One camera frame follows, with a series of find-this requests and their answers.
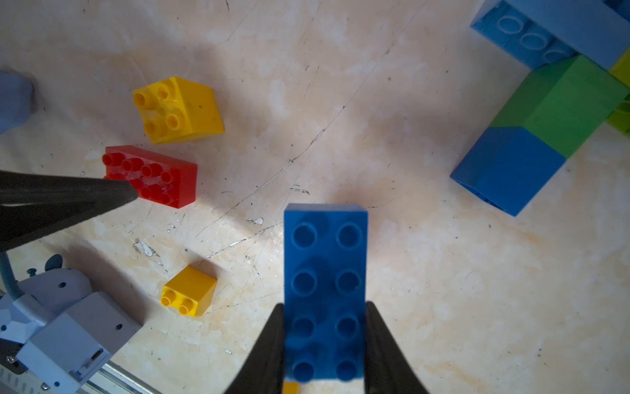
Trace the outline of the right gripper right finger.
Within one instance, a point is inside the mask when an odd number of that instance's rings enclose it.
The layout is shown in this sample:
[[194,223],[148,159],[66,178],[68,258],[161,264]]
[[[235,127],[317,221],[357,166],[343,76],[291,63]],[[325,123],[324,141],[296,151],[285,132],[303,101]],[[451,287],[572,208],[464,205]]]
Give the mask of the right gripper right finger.
[[429,393],[371,301],[366,302],[364,333],[365,393]]

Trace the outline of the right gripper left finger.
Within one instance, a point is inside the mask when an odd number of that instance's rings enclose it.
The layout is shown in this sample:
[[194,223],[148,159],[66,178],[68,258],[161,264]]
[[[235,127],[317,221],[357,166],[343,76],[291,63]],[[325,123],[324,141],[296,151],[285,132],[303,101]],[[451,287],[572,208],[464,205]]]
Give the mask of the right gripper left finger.
[[284,361],[284,305],[279,303],[273,308],[253,349],[225,393],[282,393]]

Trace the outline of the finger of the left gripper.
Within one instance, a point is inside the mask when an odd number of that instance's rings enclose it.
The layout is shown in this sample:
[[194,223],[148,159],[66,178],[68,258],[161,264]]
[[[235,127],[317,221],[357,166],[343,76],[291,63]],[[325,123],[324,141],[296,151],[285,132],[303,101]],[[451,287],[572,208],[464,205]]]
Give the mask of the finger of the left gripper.
[[82,223],[136,200],[131,183],[1,172],[1,251]]

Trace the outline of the green square lego brick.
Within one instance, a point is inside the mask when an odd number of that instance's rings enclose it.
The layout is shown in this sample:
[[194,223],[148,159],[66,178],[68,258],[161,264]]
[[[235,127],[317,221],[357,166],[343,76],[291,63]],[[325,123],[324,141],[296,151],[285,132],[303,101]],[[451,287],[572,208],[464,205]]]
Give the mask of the green square lego brick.
[[629,94],[629,88],[578,55],[531,72],[491,127],[522,127],[570,158]]

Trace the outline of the light blue long lego brick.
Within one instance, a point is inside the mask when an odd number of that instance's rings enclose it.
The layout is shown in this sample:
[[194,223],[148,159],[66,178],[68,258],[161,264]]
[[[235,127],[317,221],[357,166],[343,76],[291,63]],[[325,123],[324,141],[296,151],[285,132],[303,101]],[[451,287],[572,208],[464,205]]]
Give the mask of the light blue long lego brick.
[[629,48],[629,2],[486,1],[471,27],[532,70],[582,54],[608,71]]

